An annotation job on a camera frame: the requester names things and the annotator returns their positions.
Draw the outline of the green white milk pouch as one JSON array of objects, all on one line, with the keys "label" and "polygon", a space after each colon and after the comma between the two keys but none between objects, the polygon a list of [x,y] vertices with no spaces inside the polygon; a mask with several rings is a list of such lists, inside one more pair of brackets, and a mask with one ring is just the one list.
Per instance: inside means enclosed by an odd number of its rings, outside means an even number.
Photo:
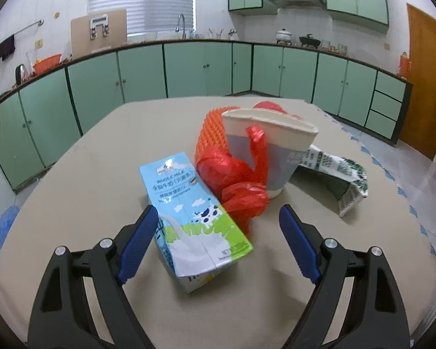
[{"label": "green white milk pouch", "polygon": [[338,202],[340,217],[369,196],[367,172],[362,165],[326,153],[314,145],[304,153],[295,172],[320,181]]}]

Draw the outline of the red plastic bag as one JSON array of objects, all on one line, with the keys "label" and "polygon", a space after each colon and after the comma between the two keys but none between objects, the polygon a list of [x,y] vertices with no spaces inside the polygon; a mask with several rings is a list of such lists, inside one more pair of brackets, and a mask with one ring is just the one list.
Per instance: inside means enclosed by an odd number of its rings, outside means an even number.
[{"label": "red plastic bag", "polygon": [[288,113],[286,110],[284,110],[279,104],[271,102],[271,101],[262,101],[262,102],[258,102],[256,105],[253,106],[254,109],[260,109],[260,110],[271,110],[271,111],[275,111],[278,113],[281,113],[287,117],[291,117],[294,119],[297,119],[299,121],[302,121],[303,118],[299,117],[298,115],[295,114],[290,114]]},{"label": "red plastic bag", "polygon": [[250,235],[250,221],[263,214],[269,204],[266,188],[269,159],[265,134],[257,125],[246,129],[253,168],[217,147],[208,147],[195,168],[208,188],[219,200],[225,212]]}]

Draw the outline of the brown wooden door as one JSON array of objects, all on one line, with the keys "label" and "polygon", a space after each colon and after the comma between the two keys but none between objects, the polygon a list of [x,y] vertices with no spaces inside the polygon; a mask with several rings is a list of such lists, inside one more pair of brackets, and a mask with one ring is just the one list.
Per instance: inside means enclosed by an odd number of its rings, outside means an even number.
[{"label": "brown wooden door", "polygon": [[413,85],[400,140],[428,159],[436,156],[436,19],[415,6],[407,6],[410,28]]}]

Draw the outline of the orange basket on counter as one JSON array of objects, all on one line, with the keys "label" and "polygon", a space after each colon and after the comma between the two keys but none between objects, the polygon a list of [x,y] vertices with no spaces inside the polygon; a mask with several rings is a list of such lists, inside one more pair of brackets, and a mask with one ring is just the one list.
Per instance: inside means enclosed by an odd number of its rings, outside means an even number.
[{"label": "orange basket on counter", "polygon": [[54,54],[42,60],[37,60],[33,64],[33,71],[36,75],[41,75],[49,70],[57,67],[60,64],[62,54]]}]

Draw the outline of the black wok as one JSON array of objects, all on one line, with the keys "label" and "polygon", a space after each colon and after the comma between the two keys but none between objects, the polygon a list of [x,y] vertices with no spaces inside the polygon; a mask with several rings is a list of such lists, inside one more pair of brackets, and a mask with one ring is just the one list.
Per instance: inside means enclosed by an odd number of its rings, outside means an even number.
[{"label": "black wok", "polygon": [[318,48],[321,45],[321,41],[313,38],[311,34],[307,34],[305,36],[300,36],[299,41],[303,47],[314,47]]}]

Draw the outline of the electric kettle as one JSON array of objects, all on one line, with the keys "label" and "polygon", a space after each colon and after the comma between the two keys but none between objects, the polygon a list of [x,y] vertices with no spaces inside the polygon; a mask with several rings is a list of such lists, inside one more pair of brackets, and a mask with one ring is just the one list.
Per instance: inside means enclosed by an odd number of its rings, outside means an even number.
[{"label": "electric kettle", "polygon": [[15,68],[15,83],[21,85],[27,78],[28,72],[25,64],[20,64]]}]

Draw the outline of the green lower kitchen cabinets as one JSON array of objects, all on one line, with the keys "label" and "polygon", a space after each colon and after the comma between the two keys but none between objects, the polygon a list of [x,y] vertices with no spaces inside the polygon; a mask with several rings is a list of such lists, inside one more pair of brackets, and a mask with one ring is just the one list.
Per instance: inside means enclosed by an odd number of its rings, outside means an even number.
[{"label": "green lower kitchen cabinets", "polygon": [[412,90],[373,65],[275,44],[186,40],[104,51],[0,96],[0,167],[20,191],[125,103],[248,92],[301,99],[394,144]]}]

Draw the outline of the cardboard box on counter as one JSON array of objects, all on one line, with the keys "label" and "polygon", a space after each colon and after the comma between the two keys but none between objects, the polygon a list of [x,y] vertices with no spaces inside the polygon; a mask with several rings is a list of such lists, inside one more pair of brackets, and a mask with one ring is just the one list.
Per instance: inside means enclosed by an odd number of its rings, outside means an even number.
[{"label": "cardboard box on counter", "polygon": [[126,43],[126,10],[100,11],[71,21],[73,59],[114,49]]}]

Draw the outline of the black cloth on rail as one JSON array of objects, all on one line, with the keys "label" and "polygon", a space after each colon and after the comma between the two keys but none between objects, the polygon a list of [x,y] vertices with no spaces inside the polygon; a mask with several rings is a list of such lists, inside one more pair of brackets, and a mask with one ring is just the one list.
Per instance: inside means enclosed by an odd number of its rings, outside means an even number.
[{"label": "black cloth on rail", "polygon": [[0,59],[5,61],[15,52],[15,36],[10,35],[5,40],[0,42]]}]

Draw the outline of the blue milk carton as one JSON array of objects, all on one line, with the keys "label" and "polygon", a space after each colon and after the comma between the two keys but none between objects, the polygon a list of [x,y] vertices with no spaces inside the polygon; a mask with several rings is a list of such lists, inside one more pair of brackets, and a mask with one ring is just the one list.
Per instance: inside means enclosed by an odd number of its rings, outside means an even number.
[{"label": "blue milk carton", "polygon": [[156,244],[186,293],[253,251],[253,245],[200,178],[186,154],[139,167],[159,217]]}]

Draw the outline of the crushed paper cup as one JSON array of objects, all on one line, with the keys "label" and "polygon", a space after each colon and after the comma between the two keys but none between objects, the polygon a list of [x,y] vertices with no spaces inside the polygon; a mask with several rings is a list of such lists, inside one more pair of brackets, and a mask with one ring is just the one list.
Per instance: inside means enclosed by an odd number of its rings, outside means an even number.
[{"label": "crushed paper cup", "polygon": [[280,194],[319,133],[308,121],[277,110],[240,108],[221,117],[231,155],[253,168],[246,129],[257,125],[264,132],[269,159],[266,188],[271,199]]}]

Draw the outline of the white cooking pot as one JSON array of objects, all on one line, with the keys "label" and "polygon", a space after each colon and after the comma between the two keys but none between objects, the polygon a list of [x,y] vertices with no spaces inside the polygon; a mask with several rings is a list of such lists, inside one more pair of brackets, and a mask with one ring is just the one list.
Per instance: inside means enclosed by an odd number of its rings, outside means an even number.
[{"label": "white cooking pot", "polygon": [[292,34],[287,29],[281,29],[276,32],[276,42],[279,44],[291,45]]}]

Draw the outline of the orange thermos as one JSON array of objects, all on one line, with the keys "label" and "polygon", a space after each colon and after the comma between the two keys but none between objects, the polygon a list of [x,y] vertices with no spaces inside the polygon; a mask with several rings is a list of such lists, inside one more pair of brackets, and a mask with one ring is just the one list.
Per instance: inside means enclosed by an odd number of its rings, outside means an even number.
[{"label": "orange thermos", "polygon": [[399,57],[399,71],[398,74],[401,78],[407,78],[410,72],[411,62],[407,55],[407,53],[404,51],[400,57]]}]

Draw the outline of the orange foam net sleeve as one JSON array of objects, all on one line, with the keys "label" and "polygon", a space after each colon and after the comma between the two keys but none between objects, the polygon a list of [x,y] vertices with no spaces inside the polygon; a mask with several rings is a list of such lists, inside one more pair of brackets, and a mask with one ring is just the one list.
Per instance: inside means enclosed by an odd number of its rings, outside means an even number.
[{"label": "orange foam net sleeve", "polygon": [[210,110],[206,114],[195,147],[195,163],[200,160],[208,147],[217,147],[225,152],[229,151],[222,114],[237,109],[237,106],[226,106]]}]

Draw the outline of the kitchen faucet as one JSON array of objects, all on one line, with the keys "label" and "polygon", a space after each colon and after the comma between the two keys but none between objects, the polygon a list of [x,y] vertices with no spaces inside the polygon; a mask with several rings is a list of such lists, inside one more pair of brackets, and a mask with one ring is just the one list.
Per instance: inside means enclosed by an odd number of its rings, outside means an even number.
[{"label": "kitchen faucet", "polygon": [[183,13],[178,15],[176,32],[181,34],[181,39],[182,40],[185,40],[187,38],[187,34],[186,34],[186,22],[185,22],[185,17],[184,17]]}]

